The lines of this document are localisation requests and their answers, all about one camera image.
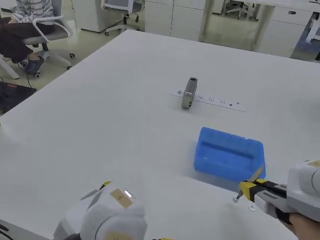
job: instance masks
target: blue plastic box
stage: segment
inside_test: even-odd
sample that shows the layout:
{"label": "blue plastic box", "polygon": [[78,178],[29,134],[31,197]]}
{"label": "blue plastic box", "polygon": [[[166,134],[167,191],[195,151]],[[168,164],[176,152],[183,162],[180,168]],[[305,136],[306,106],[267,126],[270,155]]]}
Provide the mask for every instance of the blue plastic box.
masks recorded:
{"label": "blue plastic box", "polygon": [[259,178],[266,177],[264,145],[256,140],[203,127],[194,157],[194,169],[234,182],[242,182],[263,166]]}

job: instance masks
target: striped shirt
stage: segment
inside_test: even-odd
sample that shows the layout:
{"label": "striped shirt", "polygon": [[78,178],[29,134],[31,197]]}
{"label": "striped shirt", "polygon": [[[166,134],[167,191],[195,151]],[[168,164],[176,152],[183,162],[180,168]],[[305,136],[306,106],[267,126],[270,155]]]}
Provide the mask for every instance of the striped shirt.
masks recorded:
{"label": "striped shirt", "polygon": [[[16,0],[16,9],[12,19],[18,23],[32,23],[34,19],[54,16],[51,0]],[[41,22],[45,25],[55,24],[53,21]]]}

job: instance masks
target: person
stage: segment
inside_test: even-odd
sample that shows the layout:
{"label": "person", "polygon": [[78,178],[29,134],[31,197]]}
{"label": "person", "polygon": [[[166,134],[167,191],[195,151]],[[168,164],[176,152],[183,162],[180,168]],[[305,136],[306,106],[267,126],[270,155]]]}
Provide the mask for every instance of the person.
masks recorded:
{"label": "person", "polygon": [[[44,59],[34,54],[24,44],[24,39],[39,37],[40,33],[33,26],[33,20],[54,16],[51,0],[16,0],[16,9],[11,17],[0,19],[0,54],[10,58],[14,64],[28,60],[27,74],[39,71]],[[42,21],[37,24],[44,35],[54,31],[54,21]]]}
{"label": "person", "polygon": [[315,222],[298,213],[290,214],[289,218],[292,225],[282,222],[298,240],[320,240],[320,222]]}

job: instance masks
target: human hand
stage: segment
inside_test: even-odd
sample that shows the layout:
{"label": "human hand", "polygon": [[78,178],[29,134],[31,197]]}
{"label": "human hand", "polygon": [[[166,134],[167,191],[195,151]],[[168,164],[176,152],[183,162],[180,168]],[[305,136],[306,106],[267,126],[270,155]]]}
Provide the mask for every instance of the human hand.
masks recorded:
{"label": "human hand", "polygon": [[301,214],[290,214],[292,225],[285,225],[299,240],[320,240],[320,222],[313,221]]}

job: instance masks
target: power strip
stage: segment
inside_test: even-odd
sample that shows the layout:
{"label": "power strip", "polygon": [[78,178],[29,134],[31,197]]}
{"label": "power strip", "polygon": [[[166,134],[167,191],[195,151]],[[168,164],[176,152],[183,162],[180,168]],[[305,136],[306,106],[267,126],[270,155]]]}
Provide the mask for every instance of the power strip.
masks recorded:
{"label": "power strip", "polygon": [[[170,95],[182,98],[184,95],[184,91],[179,89],[178,91],[170,93]],[[243,113],[246,112],[244,106],[240,104],[240,102],[231,102],[229,100],[215,98],[214,96],[204,96],[202,94],[196,93],[193,100],[201,103],[205,103],[205,104],[215,105],[215,106],[226,108],[226,109],[240,111]]]}

